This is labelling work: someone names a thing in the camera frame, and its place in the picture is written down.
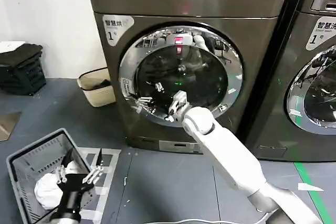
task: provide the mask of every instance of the white towel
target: white towel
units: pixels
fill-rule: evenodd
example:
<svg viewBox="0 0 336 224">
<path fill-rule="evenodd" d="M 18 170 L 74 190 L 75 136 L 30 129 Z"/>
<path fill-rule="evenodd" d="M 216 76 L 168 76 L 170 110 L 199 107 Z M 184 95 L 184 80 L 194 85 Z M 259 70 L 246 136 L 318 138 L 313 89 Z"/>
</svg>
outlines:
<svg viewBox="0 0 336 224">
<path fill-rule="evenodd" d="M 79 174 L 82 171 L 76 162 L 71 161 L 65 169 L 66 174 Z M 37 201 L 46 210 L 57 207 L 61 201 L 63 192 L 57 185 L 57 176 L 47 173 L 40 178 L 35 185 L 34 193 Z"/>
</svg>

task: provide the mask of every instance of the black plastic crate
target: black plastic crate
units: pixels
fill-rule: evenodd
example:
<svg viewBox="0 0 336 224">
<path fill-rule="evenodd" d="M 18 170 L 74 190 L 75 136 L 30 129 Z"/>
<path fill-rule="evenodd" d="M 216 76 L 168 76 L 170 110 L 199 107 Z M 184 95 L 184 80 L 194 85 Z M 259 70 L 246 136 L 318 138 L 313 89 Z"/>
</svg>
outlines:
<svg viewBox="0 0 336 224">
<path fill-rule="evenodd" d="M 40 63 L 41 46 L 23 44 L 0 54 L 0 88 L 19 95 L 33 95 L 46 84 Z"/>
</svg>

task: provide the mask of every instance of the front-loading washer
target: front-loading washer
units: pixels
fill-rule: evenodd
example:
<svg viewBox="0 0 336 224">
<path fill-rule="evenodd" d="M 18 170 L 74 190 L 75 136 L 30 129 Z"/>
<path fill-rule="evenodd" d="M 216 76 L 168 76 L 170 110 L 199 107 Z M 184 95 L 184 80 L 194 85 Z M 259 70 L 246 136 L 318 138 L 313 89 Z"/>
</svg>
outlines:
<svg viewBox="0 0 336 224">
<path fill-rule="evenodd" d="M 284 7 L 268 50 L 273 62 L 261 67 L 239 134 L 258 158 L 334 161 L 336 0 Z"/>
<path fill-rule="evenodd" d="M 179 90 L 236 132 L 284 0 L 91 0 L 127 136 L 200 153 L 167 107 Z"/>
</svg>

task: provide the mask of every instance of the gray floor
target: gray floor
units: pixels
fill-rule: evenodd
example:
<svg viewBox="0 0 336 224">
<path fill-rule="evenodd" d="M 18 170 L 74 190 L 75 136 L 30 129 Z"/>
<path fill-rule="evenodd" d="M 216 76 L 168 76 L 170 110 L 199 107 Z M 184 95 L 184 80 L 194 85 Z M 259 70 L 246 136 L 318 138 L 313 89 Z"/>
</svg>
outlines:
<svg viewBox="0 0 336 224">
<path fill-rule="evenodd" d="M 186 218 L 253 223 L 261 214 L 239 192 L 228 188 L 203 155 L 151 152 L 129 148 L 115 104 L 93 108 L 75 80 L 49 79 L 33 97 L 0 92 L 0 114 L 22 111 L 10 139 L 1 142 L 1 223 L 21 223 L 12 186 L 5 167 L 6 157 L 40 137 L 64 127 L 80 147 L 121 149 L 103 224 L 141 224 Z M 262 162 L 267 179 L 293 190 L 315 212 L 293 163 Z M 325 210 L 336 221 L 336 165 L 304 164 Z"/>
</svg>

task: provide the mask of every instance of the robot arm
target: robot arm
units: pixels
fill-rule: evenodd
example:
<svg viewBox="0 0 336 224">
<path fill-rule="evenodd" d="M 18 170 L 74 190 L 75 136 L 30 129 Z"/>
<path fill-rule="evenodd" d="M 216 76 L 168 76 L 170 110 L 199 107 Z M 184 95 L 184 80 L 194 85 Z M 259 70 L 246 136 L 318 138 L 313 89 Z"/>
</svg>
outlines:
<svg viewBox="0 0 336 224">
<path fill-rule="evenodd" d="M 322 224 L 293 192 L 266 181 L 258 159 L 214 119 L 210 110 L 191 108 L 184 91 L 179 91 L 174 100 L 178 108 L 171 116 L 182 122 L 183 129 L 200 145 L 228 184 L 242 191 L 259 211 L 274 213 L 266 223 Z"/>
<path fill-rule="evenodd" d="M 50 216 L 50 224 L 78 224 L 81 200 L 85 192 L 92 190 L 103 174 L 102 152 L 98 154 L 96 166 L 88 174 L 65 174 L 65 167 L 71 162 L 72 149 L 68 151 L 56 169 L 57 185 L 62 198 L 57 210 Z"/>
</svg>

